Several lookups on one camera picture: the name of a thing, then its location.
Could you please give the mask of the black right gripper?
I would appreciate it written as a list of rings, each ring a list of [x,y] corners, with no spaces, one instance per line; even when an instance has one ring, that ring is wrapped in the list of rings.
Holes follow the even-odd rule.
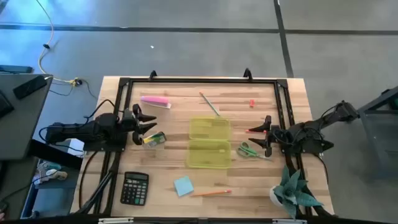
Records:
[[[266,133],[265,139],[255,139],[255,138],[249,138],[248,140],[256,143],[257,145],[261,146],[262,148],[265,148],[265,156],[270,157],[272,155],[272,143],[278,143],[278,136],[275,133],[276,131],[279,130],[278,126],[272,126],[271,125],[272,118],[270,115],[267,115],[264,123],[258,127],[248,129],[249,132],[255,132],[255,133]]]

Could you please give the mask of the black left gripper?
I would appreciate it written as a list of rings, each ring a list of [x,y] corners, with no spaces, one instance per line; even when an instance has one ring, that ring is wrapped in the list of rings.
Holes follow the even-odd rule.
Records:
[[[139,122],[145,123],[157,119],[156,116],[145,115],[141,112],[141,107],[138,104],[134,104],[132,110],[124,109],[121,120],[122,130],[132,132],[132,140],[138,146],[143,144],[141,135],[157,125],[157,123],[139,124]]]

